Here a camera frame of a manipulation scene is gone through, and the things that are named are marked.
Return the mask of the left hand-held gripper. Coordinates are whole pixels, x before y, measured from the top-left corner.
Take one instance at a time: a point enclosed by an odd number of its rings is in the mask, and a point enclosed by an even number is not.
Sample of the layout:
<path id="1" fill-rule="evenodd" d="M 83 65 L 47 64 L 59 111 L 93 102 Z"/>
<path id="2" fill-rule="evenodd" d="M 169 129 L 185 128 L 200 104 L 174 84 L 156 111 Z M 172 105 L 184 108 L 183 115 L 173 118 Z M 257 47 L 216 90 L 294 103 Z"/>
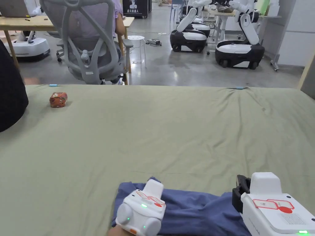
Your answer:
<path id="1" fill-rule="evenodd" d="M 136 236 L 157 236 L 166 210 L 163 189 L 162 183 L 149 179 L 143 190 L 132 191 L 118 207 L 116 225 Z"/>

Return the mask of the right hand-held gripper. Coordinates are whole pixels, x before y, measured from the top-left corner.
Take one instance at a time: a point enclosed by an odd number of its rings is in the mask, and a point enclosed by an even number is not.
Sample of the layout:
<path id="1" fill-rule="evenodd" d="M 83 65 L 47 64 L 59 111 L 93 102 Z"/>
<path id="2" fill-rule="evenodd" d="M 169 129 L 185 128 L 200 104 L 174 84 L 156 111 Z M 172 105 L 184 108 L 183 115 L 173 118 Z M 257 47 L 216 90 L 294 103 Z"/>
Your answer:
<path id="1" fill-rule="evenodd" d="M 291 195 L 282 192 L 272 172 L 237 175 L 232 205 L 252 236 L 314 236 L 315 217 Z"/>

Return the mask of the person's left hand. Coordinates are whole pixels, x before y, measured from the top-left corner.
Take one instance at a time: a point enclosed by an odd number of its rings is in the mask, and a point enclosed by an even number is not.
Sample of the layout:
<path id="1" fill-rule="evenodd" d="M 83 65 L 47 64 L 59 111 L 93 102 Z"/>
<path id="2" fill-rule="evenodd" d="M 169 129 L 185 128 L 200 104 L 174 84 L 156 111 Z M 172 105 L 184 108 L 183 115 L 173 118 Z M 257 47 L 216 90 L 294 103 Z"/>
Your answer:
<path id="1" fill-rule="evenodd" d="M 130 234 L 120 226 L 112 227 L 108 230 L 106 236 L 129 236 Z"/>

